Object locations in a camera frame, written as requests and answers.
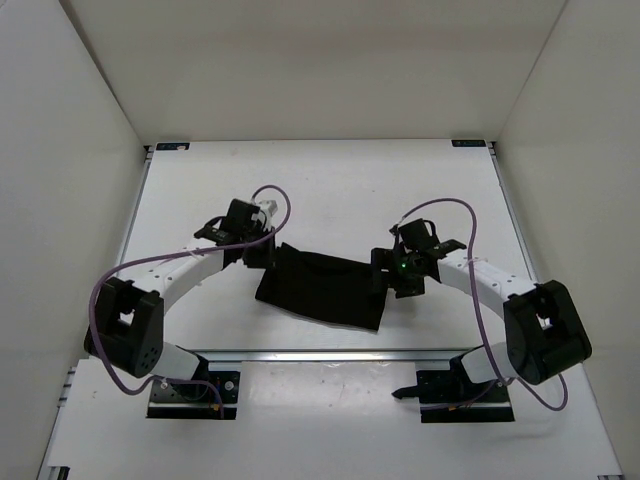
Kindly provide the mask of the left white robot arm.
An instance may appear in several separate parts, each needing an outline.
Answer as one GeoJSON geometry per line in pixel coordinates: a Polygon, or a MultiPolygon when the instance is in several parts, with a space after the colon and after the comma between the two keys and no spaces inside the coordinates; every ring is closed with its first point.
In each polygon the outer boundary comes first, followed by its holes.
{"type": "Polygon", "coordinates": [[[242,261],[265,268],[275,250],[274,200],[234,199],[219,222],[209,221],[194,233],[186,255],[163,260],[133,279],[109,278],[97,295],[97,333],[112,367],[142,378],[174,379],[188,398],[208,389],[204,359],[164,340],[164,317],[183,296],[207,278],[242,261]]]}

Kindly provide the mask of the black skirt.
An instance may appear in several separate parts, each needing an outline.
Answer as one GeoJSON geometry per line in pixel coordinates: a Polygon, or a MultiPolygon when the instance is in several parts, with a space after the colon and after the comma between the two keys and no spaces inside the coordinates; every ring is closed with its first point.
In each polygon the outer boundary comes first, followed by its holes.
{"type": "Polygon", "coordinates": [[[379,330],[387,291],[369,264],[301,251],[283,243],[255,299],[297,316],[366,331],[379,330]]]}

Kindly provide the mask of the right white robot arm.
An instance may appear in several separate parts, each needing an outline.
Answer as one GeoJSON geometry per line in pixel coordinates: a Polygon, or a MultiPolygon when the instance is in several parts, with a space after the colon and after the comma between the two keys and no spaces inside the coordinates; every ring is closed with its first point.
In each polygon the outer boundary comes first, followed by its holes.
{"type": "Polygon", "coordinates": [[[591,357],[591,341],[564,284],[507,273],[471,255],[458,240],[440,240],[431,221],[415,220],[391,233],[392,248],[371,252],[375,291],[420,296],[431,278],[469,295],[504,323],[504,341],[452,360],[448,387],[456,398],[471,400],[486,382],[499,379],[539,385],[591,357]]]}

